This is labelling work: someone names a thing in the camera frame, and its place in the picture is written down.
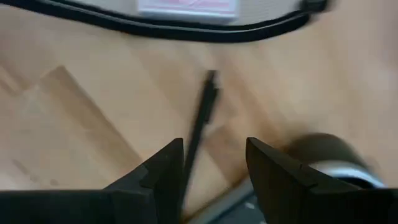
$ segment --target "white box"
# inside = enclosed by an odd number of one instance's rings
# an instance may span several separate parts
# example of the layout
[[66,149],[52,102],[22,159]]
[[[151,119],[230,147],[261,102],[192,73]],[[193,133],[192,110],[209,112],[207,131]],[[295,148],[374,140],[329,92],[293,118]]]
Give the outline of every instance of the white box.
[[138,0],[144,17],[225,24],[238,18],[238,0]]

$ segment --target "black wheel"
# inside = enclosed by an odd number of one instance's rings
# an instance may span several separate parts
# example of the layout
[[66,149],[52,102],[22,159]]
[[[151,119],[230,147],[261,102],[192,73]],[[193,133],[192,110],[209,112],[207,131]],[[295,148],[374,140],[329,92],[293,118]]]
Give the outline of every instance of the black wheel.
[[332,134],[308,134],[285,149],[294,159],[334,178],[364,189],[383,187],[366,163],[344,140]]

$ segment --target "black strap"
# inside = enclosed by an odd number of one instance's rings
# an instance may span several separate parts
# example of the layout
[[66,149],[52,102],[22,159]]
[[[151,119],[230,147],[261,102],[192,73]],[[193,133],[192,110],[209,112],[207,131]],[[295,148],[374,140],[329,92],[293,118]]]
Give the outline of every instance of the black strap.
[[303,27],[310,20],[308,11],[298,10],[278,19],[255,24],[219,26],[195,22],[143,19],[61,0],[0,0],[0,2],[50,16],[85,22],[134,35],[218,43],[262,40],[296,30]]

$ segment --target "black object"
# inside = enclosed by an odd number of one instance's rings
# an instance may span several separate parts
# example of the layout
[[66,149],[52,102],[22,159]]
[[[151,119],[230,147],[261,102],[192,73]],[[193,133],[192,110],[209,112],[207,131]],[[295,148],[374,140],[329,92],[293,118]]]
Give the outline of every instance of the black object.
[[308,134],[292,141],[286,153],[304,164],[320,161],[346,161],[367,167],[344,140],[332,134]]
[[0,3],[145,37],[238,43],[267,39],[299,29],[310,22],[314,13],[326,9],[330,1],[306,0],[296,11],[278,19],[243,26],[143,19],[65,0],[0,0]]
[[182,211],[185,194],[187,192],[187,187],[189,185],[189,180],[193,168],[193,164],[195,162],[195,157],[198,151],[198,147],[201,141],[201,133],[205,124],[210,122],[211,112],[213,111],[213,107],[216,101],[216,97],[218,94],[218,88],[216,87],[216,74],[217,71],[210,70],[208,72],[208,76],[205,80],[205,85],[202,91],[199,107],[197,110],[197,116],[195,122],[193,124],[193,129],[191,130],[191,139],[188,146],[187,158],[185,160],[183,173],[182,173],[182,182],[180,189],[180,197],[179,197],[179,206]]
[[1,223],[178,223],[182,139],[104,190],[0,193]]
[[269,224],[398,222],[395,189],[361,189],[314,170],[256,138],[247,140],[246,160]]

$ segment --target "light wood floor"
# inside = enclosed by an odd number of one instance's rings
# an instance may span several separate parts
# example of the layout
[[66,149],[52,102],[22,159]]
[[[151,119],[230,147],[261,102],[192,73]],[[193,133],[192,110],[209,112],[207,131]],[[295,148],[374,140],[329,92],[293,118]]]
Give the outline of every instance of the light wood floor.
[[248,44],[148,39],[0,6],[0,189],[100,189],[187,137],[206,70],[223,89],[188,215],[246,175],[245,139],[350,142],[398,186],[397,1],[340,1]]

